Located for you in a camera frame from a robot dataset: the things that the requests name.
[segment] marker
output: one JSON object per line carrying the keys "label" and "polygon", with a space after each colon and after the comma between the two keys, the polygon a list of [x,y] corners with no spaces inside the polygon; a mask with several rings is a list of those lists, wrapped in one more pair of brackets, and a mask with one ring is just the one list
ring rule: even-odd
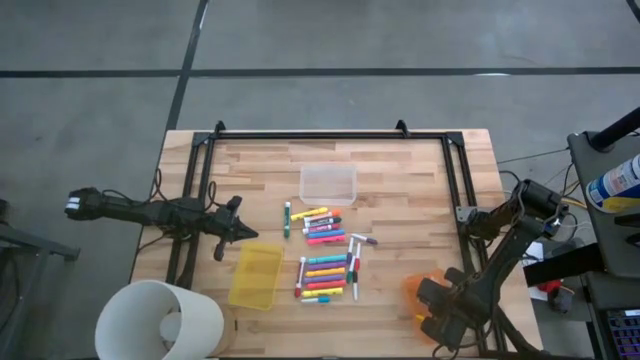
{"label": "marker", "polygon": [[322,213],[326,213],[327,211],[329,211],[329,209],[327,208],[320,208],[320,209],[305,211],[303,213],[291,215],[291,221],[301,220],[301,219],[304,219],[305,216],[322,214]]}
{"label": "marker", "polygon": [[313,276],[324,276],[324,275],[338,275],[344,274],[344,268],[333,268],[333,269],[325,269],[325,270],[316,270],[316,271],[307,271],[304,276],[313,277]]}
{"label": "marker", "polygon": [[327,276],[315,276],[310,278],[305,277],[303,281],[305,284],[311,284],[316,282],[338,281],[343,279],[344,279],[343,275],[327,275]]}
{"label": "marker", "polygon": [[318,296],[317,298],[308,298],[300,300],[303,303],[329,303],[331,298],[328,296]]}
{"label": "marker", "polygon": [[341,217],[333,217],[331,219],[323,219],[323,220],[318,220],[318,221],[314,221],[314,222],[310,222],[310,223],[304,223],[304,227],[305,228],[310,228],[310,227],[320,226],[320,225],[338,224],[340,222],[342,222],[342,218]]}
{"label": "marker", "polygon": [[347,266],[347,263],[344,261],[332,262],[332,263],[322,263],[322,264],[314,264],[307,266],[307,270],[322,270],[322,269],[331,269],[334,267],[344,267]]}
{"label": "marker", "polygon": [[322,213],[318,213],[320,215],[309,214],[309,215],[316,215],[316,216],[307,216],[307,215],[305,215],[304,222],[305,223],[311,223],[311,222],[314,222],[314,221],[318,221],[318,220],[322,220],[322,219],[326,219],[326,218],[330,218],[330,217],[334,217],[334,216],[340,216],[340,214],[342,213],[342,211],[340,209],[334,209],[334,210],[331,210],[330,212],[327,212],[327,211],[323,211]]}
{"label": "marker", "polygon": [[356,258],[351,257],[351,262],[349,263],[349,272],[347,273],[347,282],[351,284],[353,278],[353,268],[356,265]]}
{"label": "marker", "polygon": [[319,225],[302,229],[302,233],[307,235],[314,232],[331,231],[340,229],[340,224]]}
{"label": "marker", "polygon": [[345,280],[307,284],[307,287],[309,289],[327,289],[331,287],[345,287],[345,286],[347,286],[347,282]]}
{"label": "marker", "polygon": [[327,236],[325,238],[317,238],[317,239],[309,239],[307,240],[307,244],[309,245],[319,245],[327,242],[340,242],[344,241],[344,235],[338,236]]}
{"label": "marker", "polygon": [[351,264],[351,258],[353,257],[353,236],[349,239],[349,250],[347,251],[347,264]]}
{"label": "marker", "polygon": [[291,203],[284,203],[284,238],[289,238],[289,232],[291,232],[291,220],[289,219],[291,216]]}
{"label": "marker", "polygon": [[358,301],[358,272],[353,273],[353,300]]}
{"label": "marker", "polygon": [[374,238],[366,237],[366,236],[360,235],[360,234],[351,234],[351,236],[355,237],[357,240],[364,241],[367,244],[378,245],[378,240],[376,240]]}
{"label": "marker", "polygon": [[342,295],[342,288],[331,289],[319,289],[319,290],[305,290],[302,292],[302,297],[313,297],[319,295]]}
{"label": "marker", "polygon": [[296,297],[300,297],[300,291],[302,289],[302,270],[304,270],[304,262],[307,260],[304,256],[300,257],[300,267],[298,268],[298,282],[296,283]]}
{"label": "marker", "polygon": [[358,249],[356,250],[356,266],[355,266],[355,271],[360,270],[360,245],[362,245],[362,243],[358,243]]}
{"label": "marker", "polygon": [[315,238],[319,238],[319,237],[337,236],[337,235],[344,235],[344,230],[343,229],[339,229],[339,230],[331,230],[331,231],[323,231],[323,232],[319,232],[319,233],[313,233],[313,234],[307,235],[307,238],[315,239]]}
{"label": "marker", "polygon": [[346,261],[347,255],[321,256],[309,259],[309,264],[321,264],[325,262]]}

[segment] clear plastic container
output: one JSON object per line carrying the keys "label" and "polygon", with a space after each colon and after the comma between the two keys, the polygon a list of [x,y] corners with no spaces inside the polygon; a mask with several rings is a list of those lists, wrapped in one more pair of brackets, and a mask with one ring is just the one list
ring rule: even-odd
{"label": "clear plastic container", "polygon": [[279,245],[243,244],[229,303],[263,311],[271,309],[283,256],[284,248]]}
{"label": "clear plastic container", "polygon": [[355,166],[305,165],[300,171],[300,199],[307,205],[349,206],[356,195]]}

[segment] floor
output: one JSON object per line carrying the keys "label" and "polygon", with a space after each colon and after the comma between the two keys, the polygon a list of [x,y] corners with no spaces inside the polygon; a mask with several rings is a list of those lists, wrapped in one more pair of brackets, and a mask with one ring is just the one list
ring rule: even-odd
{"label": "floor", "polygon": [[[95,356],[97,316],[128,283],[140,227],[71,222],[62,206],[88,185],[146,197],[167,128],[385,129],[404,119],[488,128],[500,161],[562,149],[567,134],[638,106],[634,0],[218,0],[194,23],[205,4],[0,0],[0,197],[15,227],[82,248],[74,264],[49,264],[24,344],[31,357]],[[350,67],[428,76],[185,76]],[[552,177],[568,164],[563,152],[501,167],[561,189],[564,173]],[[545,349],[589,355],[576,304],[566,316],[534,304]]]}

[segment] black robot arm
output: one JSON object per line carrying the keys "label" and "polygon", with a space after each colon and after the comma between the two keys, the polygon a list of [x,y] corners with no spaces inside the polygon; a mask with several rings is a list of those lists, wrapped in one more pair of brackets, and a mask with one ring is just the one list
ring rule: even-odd
{"label": "black robot arm", "polygon": [[214,258],[224,256],[224,246],[237,240],[250,239],[258,233],[240,221],[237,215],[242,198],[234,196],[216,211],[206,212],[198,199],[183,197],[171,200],[135,201],[121,196],[109,196],[96,188],[83,188],[69,193],[65,208],[73,220],[95,220],[101,217],[129,221],[143,226],[157,226],[177,239],[194,232],[220,237]]}
{"label": "black robot arm", "polygon": [[487,266],[470,276],[449,268],[445,278],[452,287],[424,279],[418,299],[429,306],[432,316],[421,330],[450,351],[461,347],[467,328],[482,328],[492,321],[500,325],[517,351],[534,358],[554,358],[531,346],[516,330],[498,306],[500,287],[529,245],[541,236],[552,235],[553,224],[561,221],[568,209],[562,197],[544,186],[525,180],[514,189],[509,200],[491,212],[474,210],[462,224],[462,231],[472,238],[493,240],[500,228],[511,228],[493,252]]}

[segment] blue and white can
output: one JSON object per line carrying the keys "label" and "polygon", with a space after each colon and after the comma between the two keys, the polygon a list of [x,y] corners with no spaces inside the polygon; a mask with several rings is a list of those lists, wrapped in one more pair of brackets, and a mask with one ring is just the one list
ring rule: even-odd
{"label": "blue and white can", "polygon": [[598,210],[607,213],[640,205],[640,154],[590,182],[586,198]]}

